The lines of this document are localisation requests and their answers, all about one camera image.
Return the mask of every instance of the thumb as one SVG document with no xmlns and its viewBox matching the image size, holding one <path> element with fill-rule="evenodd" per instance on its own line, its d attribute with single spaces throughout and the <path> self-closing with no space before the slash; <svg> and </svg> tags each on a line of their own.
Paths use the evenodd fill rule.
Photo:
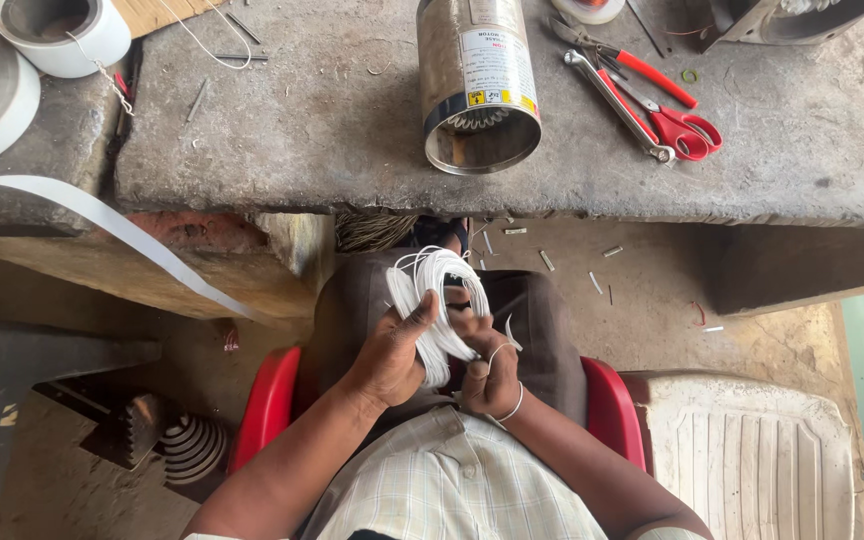
<svg viewBox="0 0 864 540">
<path fill-rule="evenodd" d="M 396 341 L 415 342 L 439 316 L 439 296 L 432 289 L 425 291 L 418 306 L 399 323 L 391 336 Z"/>
<path fill-rule="evenodd" d="M 462 396 L 465 396 L 466 399 L 484 396 L 488 379 L 488 362 L 482 360 L 469 362 L 465 366 L 465 378 L 462 379 Z"/>
</svg>

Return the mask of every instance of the scissors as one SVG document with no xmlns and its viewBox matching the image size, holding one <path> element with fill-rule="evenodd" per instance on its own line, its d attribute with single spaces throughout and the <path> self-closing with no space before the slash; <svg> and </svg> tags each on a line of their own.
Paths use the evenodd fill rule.
<svg viewBox="0 0 864 540">
<path fill-rule="evenodd" d="M 552 31 L 564 42 L 582 47 L 585 55 L 590 60 L 597 57 L 598 60 L 602 61 L 602 64 L 619 74 L 621 74 L 621 68 L 619 67 L 621 63 L 637 71 L 643 77 L 652 81 L 657 87 L 675 96 L 686 107 L 695 109 L 699 105 L 699 100 L 692 97 L 689 92 L 686 92 L 681 86 L 666 77 L 666 75 L 663 75 L 658 69 L 632 53 L 618 47 L 613 47 L 595 37 L 586 30 L 586 27 L 581 22 L 570 15 L 562 13 L 561 16 L 565 19 L 565 22 L 551 16 L 548 18 Z"/>
<path fill-rule="evenodd" d="M 673 108 L 657 104 L 636 90 L 631 84 L 618 78 L 615 73 L 609 70 L 603 71 L 606 71 L 608 78 L 618 88 L 649 112 L 649 119 L 654 123 L 658 136 L 632 112 L 625 100 L 620 99 L 619 101 L 622 102 L 626 110 L 635 117 L 638 125 L 642 126 L 653 141 L 661 141 L 665 146 L 674 148 L 676 157 L 680 160 L 698 162 L 722 147 L 722 134 L 719 133 L 718 129 L 715 129 L 709 120 L 697 114 L 679 112 Z"/>
</svg>

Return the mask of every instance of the brown trousers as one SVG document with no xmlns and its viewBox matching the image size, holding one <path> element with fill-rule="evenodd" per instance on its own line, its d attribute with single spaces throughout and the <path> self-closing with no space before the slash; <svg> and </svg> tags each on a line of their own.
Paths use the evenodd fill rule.
<svg viewBox="0 0 864 540">
<path fill-rule="evenodd" d="M 385 270 L 417 251 L 398 248 L 354 255 L 330 277 L 318 295 L 311 342 L 302 351 L 300 387 L 315 387 L 321 395 L 349 371 L 366 337 L 392 304 Z M 511 314 L 511 334 L 523 347 L 518 354 L 519 380 L 535 397 L 584 427 L 586 374 L 569 340 L 569 311 L 555 285 L 542 274 L 522 270 L 478 274 L 499 332 L 505 333 Z M 419 388 L 411 399 L 387 410 L 373 431 L 381 435 L 452 401 L 438 391 Z"/>
</svg>

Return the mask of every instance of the hand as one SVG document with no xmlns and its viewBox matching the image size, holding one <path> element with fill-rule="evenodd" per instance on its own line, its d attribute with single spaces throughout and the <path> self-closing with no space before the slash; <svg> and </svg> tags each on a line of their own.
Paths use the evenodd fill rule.
<svg viewBox="0 0 864 540">
<path fill-rule="evenodd" d="M 439 298 L 431 289 L 404 321 L 390 307 L 366 338 L 340 385 L 360 393 L 379 409 L 405 403 L 426 378 L 426 368 L 416 354 L 416 340 L 438 316 Z"/>
<path fill-rule="evenodd" d="M 447 286 L 445 301 L 451 305 L 464 304 L 469 301 L 469 291 L 461 286 Z M 465 368 L 462 380 L 465 406 L 494 418 L 508 415 L 516 408 L 520 397 L 516 348 L 512 345 L 502 347 L 509 338 L 492 328 L 492 315 L 476 317 L 471 307 L 462 310 L 449 307 L 448 320 L 459 338 L 482 356 L 481 360 L 469 362 Z"/>
</svg>

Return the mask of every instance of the red plastic chair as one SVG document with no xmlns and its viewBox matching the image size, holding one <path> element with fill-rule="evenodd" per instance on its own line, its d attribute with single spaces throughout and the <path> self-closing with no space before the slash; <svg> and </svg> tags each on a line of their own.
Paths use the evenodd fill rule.
<svg viewBox="0 0 864 540">
<path fill-rule="evenodd" d="M 289 427 L 301 355 L 299 347 L 273 350 L 259 367 L 228 460 L 230 475 Z M 639 417 L 625 383 L 609 364 L 585 356 L 581 360 L 588 381 L 588 432 L 645 471 Z"/>
</svg>

